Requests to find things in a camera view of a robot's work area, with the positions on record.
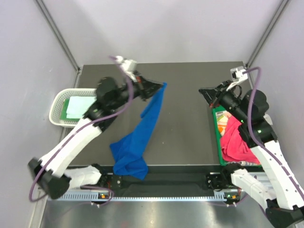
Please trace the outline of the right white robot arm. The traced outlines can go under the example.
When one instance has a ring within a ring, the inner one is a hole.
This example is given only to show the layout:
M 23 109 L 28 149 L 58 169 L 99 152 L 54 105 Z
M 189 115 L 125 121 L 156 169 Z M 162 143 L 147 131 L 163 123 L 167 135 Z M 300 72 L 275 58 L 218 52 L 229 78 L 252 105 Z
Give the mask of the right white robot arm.
M 304 220 L 304 190 L 289 168 L 279 145 L 276 133 L 266 120 L 269 109 L 266 95 L 256 89 L 243 98 L 235 95 L 236 86 L 224 81 L 217 87 L 200 88 L 210 108 L 222 106 L 240 121 L 242 140 L 256 156 L 272 188 L 249 174 L 240 164 L 231 163 L 221 171 L 225 187 L 238 187 L 254 199 L 275 228 L 287 228 Z

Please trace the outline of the green microfiber towel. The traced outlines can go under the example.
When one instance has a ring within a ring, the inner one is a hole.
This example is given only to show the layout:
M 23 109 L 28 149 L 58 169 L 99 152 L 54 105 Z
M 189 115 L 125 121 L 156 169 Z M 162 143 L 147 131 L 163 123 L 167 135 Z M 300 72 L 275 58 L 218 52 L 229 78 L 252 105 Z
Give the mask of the green microfiber towel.
M 80 114 L 78 111 L 74 111 L 73 108 L 69 108 L 69 100 L 70 99 L 68 98 L 63 102 L 60 120 L 78 121 L 82 117 L 82 114 Z

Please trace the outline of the blue towel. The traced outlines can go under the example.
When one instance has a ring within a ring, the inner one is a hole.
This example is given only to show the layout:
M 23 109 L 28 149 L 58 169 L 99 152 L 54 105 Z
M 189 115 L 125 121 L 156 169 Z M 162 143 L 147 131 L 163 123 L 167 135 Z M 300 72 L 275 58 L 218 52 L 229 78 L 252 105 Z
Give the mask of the blue towel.
M 152 133 L 157 124 L 167 83 L 152 97 L 146 108 L 142 111 L 141 121 L 134 130 L 110 144 L 115 164 L 113 173 L 120 176 L 132 176 L 143 180 L 148 173 L 143 153 L 145 152 Z

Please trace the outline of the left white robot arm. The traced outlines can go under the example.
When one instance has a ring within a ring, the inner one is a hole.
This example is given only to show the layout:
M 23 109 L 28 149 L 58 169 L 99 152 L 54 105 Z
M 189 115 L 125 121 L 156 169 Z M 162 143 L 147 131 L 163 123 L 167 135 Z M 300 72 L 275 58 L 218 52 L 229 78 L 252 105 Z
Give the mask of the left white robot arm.
M 148 165 L 143 158 L 162 108 L 165 83 L 144 78 L 138 71 L 125 77 L 118 85 L 112 77 L 102 78 L 95 90 L 95 101 L 79 119 L 73 130 L 49 153 L 33 158 L 28 168 L 34 180 L 47 196 L 56 200 L 68 190 L 93 186 L 103 188 L 108 177 L 98 164 L 70 169 L 71 161 L 96 137 L 104 133 L 135 98 L 149 103 L 140 115 L 134 130 L 110 144 L 115 164 L 115 175 L 143 180 Z

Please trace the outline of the white mint towel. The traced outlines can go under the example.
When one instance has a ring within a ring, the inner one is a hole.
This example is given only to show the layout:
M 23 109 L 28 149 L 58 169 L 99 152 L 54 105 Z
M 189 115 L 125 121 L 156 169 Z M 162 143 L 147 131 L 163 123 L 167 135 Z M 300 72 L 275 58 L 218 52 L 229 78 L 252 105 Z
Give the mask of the white mint towel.
M 80 119 L 88 108 L 96 101 L 93 96 L 73 96 L 70 97 L 66 117 L 68 119 Z

